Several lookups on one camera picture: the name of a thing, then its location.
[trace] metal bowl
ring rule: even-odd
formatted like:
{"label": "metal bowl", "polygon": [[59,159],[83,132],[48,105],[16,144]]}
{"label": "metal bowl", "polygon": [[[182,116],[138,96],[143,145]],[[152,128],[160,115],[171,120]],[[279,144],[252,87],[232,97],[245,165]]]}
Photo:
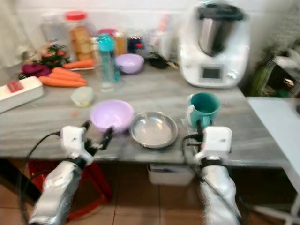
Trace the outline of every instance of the metal bowl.
{"label": "metal bowl", "polygon": [[172,144],[178,135],[176,123],[160,112],[143,112],[133,119],[130,134],[146,148],[160,149]]}

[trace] lavender plastic bowl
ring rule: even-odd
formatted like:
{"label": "lavender plastic bowl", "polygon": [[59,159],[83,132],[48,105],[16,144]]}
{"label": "lavender plastic bowl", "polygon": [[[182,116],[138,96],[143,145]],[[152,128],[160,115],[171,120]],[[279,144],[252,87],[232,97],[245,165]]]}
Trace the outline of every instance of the lavender plastic bowl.
{"label": "lavender plastic bowl", "polygon": [[144,65],[144,58],[138,54],[124,54],[116,59],[120,70],[125,74],[135,74],[141,71]]}
{"label": "lavender plastic bowl", "polygon": [[114,126],[115,133],[127,130],[134,116],[131,105],[121,100],[100,102],[90,112],[90,120],[101,133],[110,126]]}

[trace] teal mug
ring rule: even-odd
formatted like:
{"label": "teal mug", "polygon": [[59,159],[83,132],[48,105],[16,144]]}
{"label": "teal mug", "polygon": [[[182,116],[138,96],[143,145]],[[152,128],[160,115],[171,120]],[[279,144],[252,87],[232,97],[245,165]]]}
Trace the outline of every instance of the teal mug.
{"label": "teal mug", "polygon": [[220,100],[212,94],[206,92],[196,93],[189,97],[187,108],[187,120],[189,124],[196,128],[197,121],[200,120],[203,128],[214,121],[221,108]]}

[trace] food processor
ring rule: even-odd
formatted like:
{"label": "food processor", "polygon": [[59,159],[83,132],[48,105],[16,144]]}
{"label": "food processor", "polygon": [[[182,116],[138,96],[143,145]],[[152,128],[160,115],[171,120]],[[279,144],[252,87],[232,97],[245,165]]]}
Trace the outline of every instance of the food processor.
{"label": "food processor", "polygon": [[179,35],[180,72],[190,84],[229,88],[244,76],[249,55],[248,20],[225,1],[196,3]]}

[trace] carrot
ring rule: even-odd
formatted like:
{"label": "carrot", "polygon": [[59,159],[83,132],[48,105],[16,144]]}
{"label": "carrot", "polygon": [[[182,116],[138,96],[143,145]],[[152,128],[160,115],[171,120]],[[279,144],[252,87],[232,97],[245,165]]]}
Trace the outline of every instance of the carrot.
{"label": "carrot", "polygon": [[81,75],[79,73],[76,73],[76,72],[72,72],[72,71],[69,71],[67,69],[63,69],[63,68],[60,68],[60,67],[56,67],[52,70],[53,73],[59,73],[59,74],[67,74],[69,76],[76,76],[76,77],[81,77]]}
{"label": "carrot", "polygon": [[66,81],[79,81],[86,83],[86,80],[84,80],[81,77],[74,77],[74,76],[69,76],[67,74],[59,74],[59,73],[50,73],[49,77],[55,78],[55,79],[60,79],[60,80],[66,80]]}
{"label": "carrot", "polygon": [[75,69],[75,68],[90,68],[94,67],[93,60],[82,60],[77,62],[70,62],[62,65],[65,69]]}
{"label": "carrot", "polygon": [[86,83],[78,82],[78,81],[66,81],[66,80],[60,80],[52,77],[47,76],[40,76],[39,80],[48,86],[53,87],[82,87],[87,86]]}

